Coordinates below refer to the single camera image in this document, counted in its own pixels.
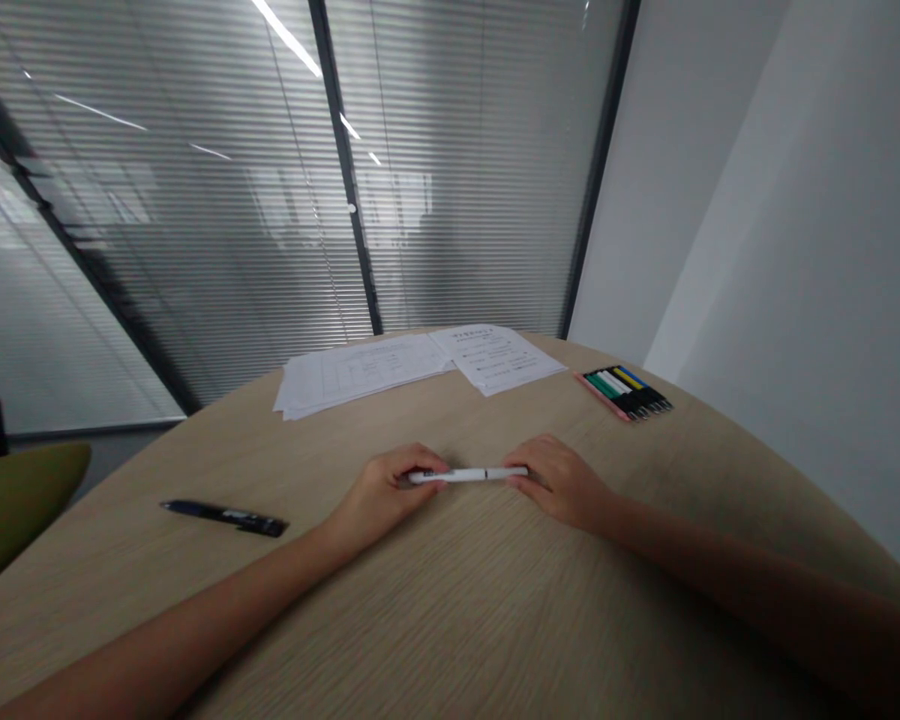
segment ceiling light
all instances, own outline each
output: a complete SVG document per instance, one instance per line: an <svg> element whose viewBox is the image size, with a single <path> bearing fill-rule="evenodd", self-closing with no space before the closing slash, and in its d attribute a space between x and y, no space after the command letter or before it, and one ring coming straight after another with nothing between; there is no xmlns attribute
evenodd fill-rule
<svg viewBox="0 0 900 720"><path fill-rule="evenodd" d="M343 113L340 113L340 120L343 122L343 126L347 129L347 132L349 132L353 136L353 139L359 140L360 136L357 135L357 131L353 129L353 125L347 122L347 119L343 116Z"/></svg>
<svg viewBox="0 0 900 720"><path fill-rule="evenodd" d="M216 150L211 150L210 148L201 147L200 145L194 145L193 143L187 143L194 150L201 150L203 152L208 152L211 155L216 155L217 157L222 157L224 160L233 160L231 157L227 157L223 153L218 153Z"/></svg>
<svg viewBox="0 0 900 720"><path fill-rule="evenodd" d="M68 102L71 105L76 105L77 107L82 107L84 110L89 110L90 112L96 113L97 115L103 115L103 117L108 120L113 120L114 122L118 122L121 125L129 125L130 127L135 127L137 130L143 130L146 132L146 128L143 125L137 125L136 123L132 123L129 120L121 120L118 117L111 115L110 113L105 113L103 110L97 110L96 108L92 108L89 105L84 105L83 103L78 103L76 100L71 100L70 98L65 98L63 95L53 94L55 98L58 100L63 100L64 102Z"/></svg>
<svg viewBox="0 0 900 720"><path fill-rule="evenodd" d="M259 10L260 14L267 19L267 22L270 23L270 27L273 28L274 32L280 36L280 39L283 40L288 48L293 50L293 54L300 58L304 65L310 68L310 72L317 77L323 77L323 71L320 69L320 66L314 62L313 58L310 57L310 53L304 49L303 45L300 44L300 41L293 36L293 33L287 30L286 25L280 22L280 18L278 18L273 10L270 9L266 0L250 0L250 2L257 6L257 10Z"/></svg>

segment horizontal blinds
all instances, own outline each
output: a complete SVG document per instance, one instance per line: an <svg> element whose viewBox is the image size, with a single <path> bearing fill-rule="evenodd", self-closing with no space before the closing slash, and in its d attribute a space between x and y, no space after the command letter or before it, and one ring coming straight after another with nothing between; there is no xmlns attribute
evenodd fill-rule
<svg viewBox="0 0 900 720"><path fill-rule="evenodd" d="M323 79L262 10L317 59L306 0L0 0L22 160L203 403L372 334Z"/></svg>
<svg viewBox="0 0 900 720"><path fill-rule="evenodd" d="M0 401L14 434L183 416L1 163Z"/></svg>
<svg viewBox="0 0 900 720"><path fill-rule="evenodd" d="M620 8L327 0L385 330L559 331Z"/></svg>

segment wood grain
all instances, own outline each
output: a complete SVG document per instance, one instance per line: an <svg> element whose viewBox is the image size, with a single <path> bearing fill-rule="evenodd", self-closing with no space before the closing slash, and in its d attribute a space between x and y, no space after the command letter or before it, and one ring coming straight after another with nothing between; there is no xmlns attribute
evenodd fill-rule
<svg viewBox="0 0 900 720"><path fill-rule="evenodd" d="M527 337L572 369L614 359ZM303 533L363 462L419 440L497 464L552 432L614 489L900 603L900 567L706 404L624 424L569 373L484 398L459 372L299 422L274 372L167 433L0 577L0 704ZM274 541L162 510L198 498L291 521ZM439 496L291 608L193 699L196 717L817 716L835 702L760 638L499 483Z"/></svg>

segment colored pen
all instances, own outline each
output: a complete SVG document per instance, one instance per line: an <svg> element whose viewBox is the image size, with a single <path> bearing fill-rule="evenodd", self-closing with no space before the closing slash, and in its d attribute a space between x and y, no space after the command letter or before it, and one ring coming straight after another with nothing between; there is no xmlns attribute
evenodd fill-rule
<svg viewBox="0 0 900 720"><path fill-rule="evenodd" d="M433 470L410 473L407 479L414 485L443 480L445 482L475 482L477 480L506 480L511 475L529 475L530 471L523 465L512 468L459 468L448 470L445 473L435 473Z"/></svg>
<svg viewBox="0 0 900 720"><path fill-rule="evenodd" d="M603 393L610 402L625 412L631 420L639 420L642 417L633 403L629 402L620 393L610 387L599 377L599 375L597 375L597 373L587 373L583 377L587 382Z"/></svg>
<svg viewBox="0 0 900 720"><path fill-rule="evenodd" d="M649 393L649 395L660 405L662 405L667 410L673 410L673 403L667 400L663 395L657 392L654 388L650 387L646 382L638 378L635 374L627 370L623 365L617 365L616 370L619 370L620 373L626 375L629 379L633 380L638 385L642 385L643 388Z"/></svg>
<svg viewBox="0 0 900 720"><path fill-rule="evenodd" d="M630 377L632 377L634 380L636 380L638 383L641 383L642 385L644 385L644 386L650 391L650 393L651 393L652 395L656 396L657 402L661 403L661 404L662 404L664 407L666 407L668 410L673 410L673 403L671 403L669 400L667 400L667 399L666 399L661 393L659 393L656 389L654 389L654 388L650 387L649 385L647 385L646 382L644 382L643 380L641 380L640 378L638 378L638 377L636 376L636 374L634 374L634 373L631 372L630 370L627 370L625 367L623 367L623 365L620 366L620 369L621 369L623 372L625 372L627 375L629 375Z"/></svg>
<svg viewBox="0 0 900 720"><path fill-rule="evenodd" d="M663 405L657 403L650 393L647 391L647 388L635 382L629 376L620 372L620 366L616 365L610 368L611 372L613 372L614 377L617 378L617 381L621 385L626 385L627 387L633 388L632 392L634 395L640 398L640 400L645 403L650 409L652 409L655 413L666 412L666 408Z"/></svg>
<svg viewBox="0 0 900 720"><path fill-rule="evenodd" d="M287 523L276 518L268 518L263 515L255 515L254 513L244 512L243 510L232 510L230 508L218 507L217 505L208 505L207 503L197 502L195 500L168 500L160 503L160 507L166 508L170 512L180 513L181 515L190 515L192 517L203 518L204 520L216 520L217 522L230 523L236 525L237 530L244 532L252 532L256 535L268 535L270 537L280 537L287 528Z"/></svg>
<svg viewBox="0 0 900 720"><path fill-rule="evenodd" d="M610 408L611 410L613 410L614 414L616 414L616 416L617 416L618 418L620 418L620 419L623 420L624 422L630 422L630 418L627 417L627 415L623 412L623 410L621 410L621 409L618 408L616 405L614 405L612 402L610 402L610 401L607 399L607 397L606 397L602 392L600 392L600 391L597 390L593 385L591 385L590 383L588 383L588 382L584 379L583 375L581 375L580 373L574 373L573 376L577 379L577 381L578 381L581 385L583 385L583 386L590 392L591 395L593 395L595 398L597 398L597 400L599 400L600 402L602 402L602 403L603 403L604 405L606 405L608 408Z"/></svg>
<svg viewBox="0 0 900 720"><path fill-rule="evenodd" d="M641 413L643 413L645 417L650 417L650 413L646 410L647 407L649 407L650 410L652 410L654 413L659 414L659 410L648 404L645 397L641 397L640 393L634 392L632 388L630 388L628 385L624 385L609 372L607 372L606 370L600 370L599 374L604 382L610 385L618 393L624 395L628 400L633 402L633 404L639 409Z"/></svg>

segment stack of paper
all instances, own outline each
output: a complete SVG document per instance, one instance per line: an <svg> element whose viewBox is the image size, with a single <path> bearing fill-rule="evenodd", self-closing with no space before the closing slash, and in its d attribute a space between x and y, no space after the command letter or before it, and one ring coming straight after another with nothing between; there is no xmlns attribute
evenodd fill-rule
<svg viewBox="0 0 900 720"><path fill-rule="evenodd" d="M428 335L405 335L366 345L291 358L274 412L299 420L335 405L453 369Z"/></svg>
<svg viewBox="0 0 900 720"><path fill-rule="evenodd" d="M487 397L567 369L510 328L462 325L430 337Z"/></svg>

